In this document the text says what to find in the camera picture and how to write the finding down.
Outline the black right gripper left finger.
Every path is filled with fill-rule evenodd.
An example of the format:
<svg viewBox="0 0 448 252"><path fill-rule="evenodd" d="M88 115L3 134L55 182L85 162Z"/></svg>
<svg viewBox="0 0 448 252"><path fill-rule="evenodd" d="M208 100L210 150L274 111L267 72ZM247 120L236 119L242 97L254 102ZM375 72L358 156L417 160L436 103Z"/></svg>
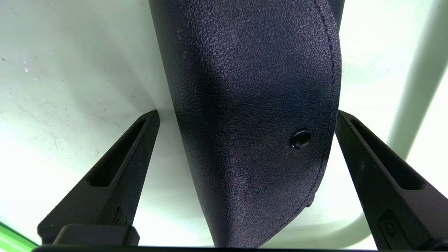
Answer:
<svg viewBox="0 0 448 252"><path fill-rule="evenodd" d="M157 110L141 115L39 223L42 243L68 225L132 225L159 127Z"/></svg>

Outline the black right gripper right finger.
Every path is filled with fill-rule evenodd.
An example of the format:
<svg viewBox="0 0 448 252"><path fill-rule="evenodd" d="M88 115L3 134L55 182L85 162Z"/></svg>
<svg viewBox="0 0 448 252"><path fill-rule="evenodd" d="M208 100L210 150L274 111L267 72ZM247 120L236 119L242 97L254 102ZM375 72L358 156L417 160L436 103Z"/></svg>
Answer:
<svg viewBox="0 0 448 252"><path fill-rule="evenodd" d="M335 133L377 248L446 250L447 198L351 114Z"/></svg>

